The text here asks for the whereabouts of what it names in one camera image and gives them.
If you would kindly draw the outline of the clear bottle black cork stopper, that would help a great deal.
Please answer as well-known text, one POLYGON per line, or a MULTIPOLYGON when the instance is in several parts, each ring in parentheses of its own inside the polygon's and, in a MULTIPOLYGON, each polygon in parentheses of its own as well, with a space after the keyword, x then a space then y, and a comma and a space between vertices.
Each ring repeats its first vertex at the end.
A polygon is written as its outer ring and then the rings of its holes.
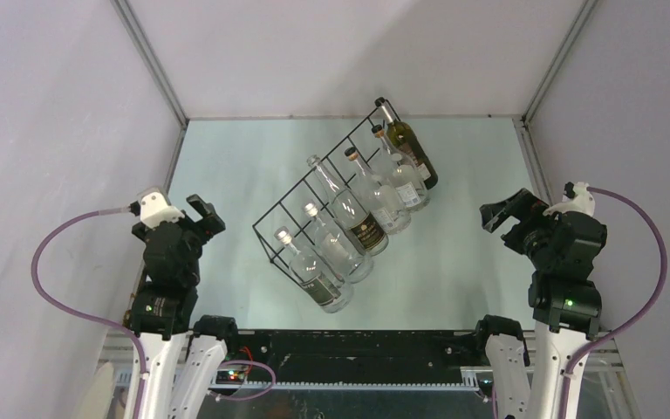
POLYGON ((395 187, 387 178, 370 169, 356 147, 349 147, 344 155, 353 164, 353 191, 388 235, 402 232, 411 223, 411 216, 395 187))

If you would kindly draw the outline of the clear bottle dark label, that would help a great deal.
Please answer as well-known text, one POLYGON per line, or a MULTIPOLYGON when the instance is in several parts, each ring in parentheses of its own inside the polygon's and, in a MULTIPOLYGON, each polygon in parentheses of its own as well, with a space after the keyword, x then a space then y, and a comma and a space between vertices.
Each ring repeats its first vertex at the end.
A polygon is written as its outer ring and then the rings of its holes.
POLYGON ((305 239, 294 237, 286 227, 274 233, 291 253, 289 272, 298 286, 325 312, 337 313, 352 301, 354 289, 338 275, 305 239))

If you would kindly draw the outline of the tall clear bottle black label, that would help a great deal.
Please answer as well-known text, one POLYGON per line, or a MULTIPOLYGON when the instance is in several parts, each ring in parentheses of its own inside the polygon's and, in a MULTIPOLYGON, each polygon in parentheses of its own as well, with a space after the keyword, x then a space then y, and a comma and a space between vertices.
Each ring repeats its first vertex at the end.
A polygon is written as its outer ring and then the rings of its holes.
POLYGON ((325 193, 339 224, 357 240, 366 253, 377 256, 388 245, 388 237, 372 212, 354 195, 351 189, 334 175, 317 155, 307 158, 325 193))

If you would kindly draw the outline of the clear bottle silver cap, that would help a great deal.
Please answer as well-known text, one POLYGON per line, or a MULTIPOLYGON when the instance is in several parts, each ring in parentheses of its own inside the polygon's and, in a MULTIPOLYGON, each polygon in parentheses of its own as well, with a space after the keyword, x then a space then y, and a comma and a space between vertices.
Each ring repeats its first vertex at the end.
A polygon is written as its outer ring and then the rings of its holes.
POLYGON ((373 270, 373 261, 352 234, 313 201, 307 202, 303 211, 315 224, 316 248, 336 273, 351 284, 366 279, 373 270))

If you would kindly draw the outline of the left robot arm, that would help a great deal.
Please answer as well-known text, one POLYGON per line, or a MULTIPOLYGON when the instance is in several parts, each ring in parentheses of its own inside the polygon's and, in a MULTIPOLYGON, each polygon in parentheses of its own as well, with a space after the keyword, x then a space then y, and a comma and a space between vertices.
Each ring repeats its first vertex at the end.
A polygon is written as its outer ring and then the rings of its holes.
POLYGON ((131 207, 140 219, 132 233, 145 245, 146 280, 129 314, 135 349, 127 418, 197 417, 216 370, 241 352, 234 319, 191 320, 202 248, 226 224, 198 195, 186 201, 198 220, 172 205, 160 189, 142 193, 131 207))

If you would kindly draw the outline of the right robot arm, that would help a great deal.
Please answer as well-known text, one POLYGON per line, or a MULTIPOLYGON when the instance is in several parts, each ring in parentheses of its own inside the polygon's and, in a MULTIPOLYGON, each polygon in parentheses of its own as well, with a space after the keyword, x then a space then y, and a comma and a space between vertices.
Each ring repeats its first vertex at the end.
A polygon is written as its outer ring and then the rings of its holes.
POLYGON ((474 357, 493 369, 491 400, 498 418, 573 418, 586 358, 575 353, 599 332, 602 299, 589 277, 605 247, 607 228, 594 218, 595 200, 584 182, 567 183, 562 202, 549 205, 527 189, 480 208, 482 228, 494 232, 511 217, 504 245, 534 267, 528 290, 537 337, 530 359, 520 324, 486 315, 476 324, 474 357))

